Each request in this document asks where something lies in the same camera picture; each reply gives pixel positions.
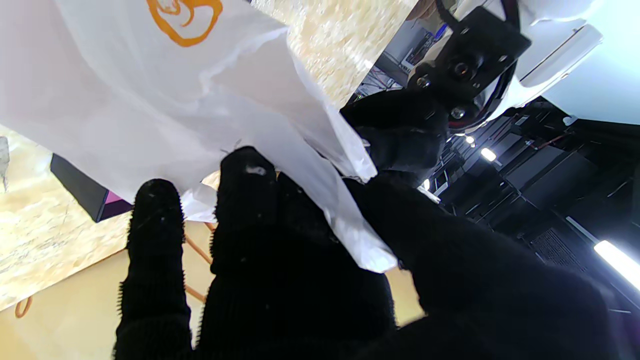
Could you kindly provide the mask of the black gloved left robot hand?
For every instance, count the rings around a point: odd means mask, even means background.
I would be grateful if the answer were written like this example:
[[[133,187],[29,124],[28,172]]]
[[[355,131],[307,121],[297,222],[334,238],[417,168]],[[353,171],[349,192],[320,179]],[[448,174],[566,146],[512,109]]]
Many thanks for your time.
[[[434,173],[450,138],[450,113],[423,92],[380,91],[339,113],[361,137],[378,173],[414,189]]]

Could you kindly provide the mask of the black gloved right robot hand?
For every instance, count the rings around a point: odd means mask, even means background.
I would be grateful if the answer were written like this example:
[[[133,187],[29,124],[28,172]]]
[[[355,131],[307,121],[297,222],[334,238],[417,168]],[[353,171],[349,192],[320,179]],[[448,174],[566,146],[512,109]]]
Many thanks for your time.
[[[595,281],[448,214],[378,175],[350,178],[366,221],[409,271],[426,316],[398,328],[386,277],[295,220],[317,208],[251,146],[221,163],[211,282],[192,345],[185,220],[162,178],[137,192],[119,286],[115,360],[622,360]]]

